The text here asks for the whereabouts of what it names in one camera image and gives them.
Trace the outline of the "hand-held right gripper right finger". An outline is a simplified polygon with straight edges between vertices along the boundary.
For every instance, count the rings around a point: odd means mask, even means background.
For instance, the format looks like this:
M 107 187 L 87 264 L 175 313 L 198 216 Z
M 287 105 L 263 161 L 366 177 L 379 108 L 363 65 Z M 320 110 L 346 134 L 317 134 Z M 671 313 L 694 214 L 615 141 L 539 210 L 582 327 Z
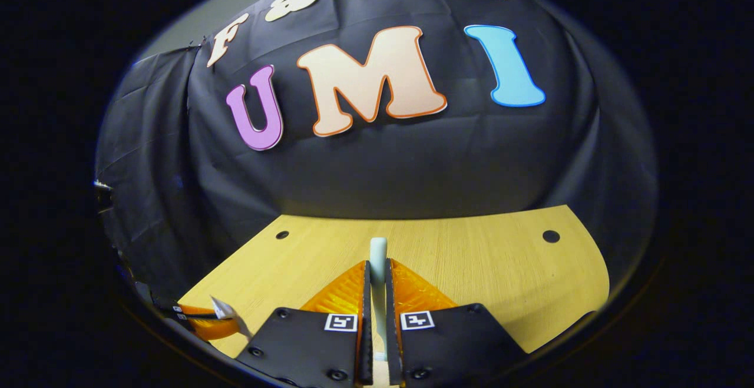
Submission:
M 456 304 L 392 258 L 386 337 L 389 380 L 402 387 L 482 387 L 526 357 L 483 304 Z

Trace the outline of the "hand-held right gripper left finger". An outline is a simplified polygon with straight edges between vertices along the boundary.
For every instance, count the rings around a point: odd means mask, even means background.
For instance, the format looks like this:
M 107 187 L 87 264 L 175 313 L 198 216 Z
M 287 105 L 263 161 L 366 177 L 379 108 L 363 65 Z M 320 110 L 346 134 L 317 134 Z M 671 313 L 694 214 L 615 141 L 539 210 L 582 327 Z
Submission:
M 302 307 L 275 308 L 237 361 L 296 388 L 372 385 L 370 283 L 362 260 Z

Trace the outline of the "white toothpaste tube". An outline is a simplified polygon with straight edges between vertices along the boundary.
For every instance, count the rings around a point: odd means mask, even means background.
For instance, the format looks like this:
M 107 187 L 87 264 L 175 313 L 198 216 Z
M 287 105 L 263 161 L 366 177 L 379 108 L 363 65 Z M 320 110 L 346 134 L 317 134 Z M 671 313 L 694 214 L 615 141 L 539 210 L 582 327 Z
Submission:
M 232 334 L 241 334 L 247 340 L 252 340 L 254 334 L 243 321 L 242 316 L 229 304 L 210 296 L 213 310 L 219 323 L 220 338 Z

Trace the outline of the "mint green toothbrush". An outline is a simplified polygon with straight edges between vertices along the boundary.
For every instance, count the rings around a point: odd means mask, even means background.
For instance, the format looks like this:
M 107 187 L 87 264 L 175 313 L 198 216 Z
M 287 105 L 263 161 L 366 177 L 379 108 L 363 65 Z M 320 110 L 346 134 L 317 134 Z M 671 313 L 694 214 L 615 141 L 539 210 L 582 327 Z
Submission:
M 387 238 L 374 237 L 370 240 L 370 288 L 375 314 L 375 331 L 383 341 L 384 350 L 375 352 L 375 360 L 387 362 Z

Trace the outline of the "black backdrop cloth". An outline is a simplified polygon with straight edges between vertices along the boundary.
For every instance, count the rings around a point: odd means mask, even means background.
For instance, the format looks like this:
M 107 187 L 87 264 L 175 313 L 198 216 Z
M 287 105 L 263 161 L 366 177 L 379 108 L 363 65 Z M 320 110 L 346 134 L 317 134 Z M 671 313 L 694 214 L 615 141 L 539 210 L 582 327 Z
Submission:
M 138 280 L 180 297 L 281 214 L 469 217 L 567 205 L 611 290 L 657 217 L 630 78 L 552 0 L 256 0 L 125 72 L 96 182 Z

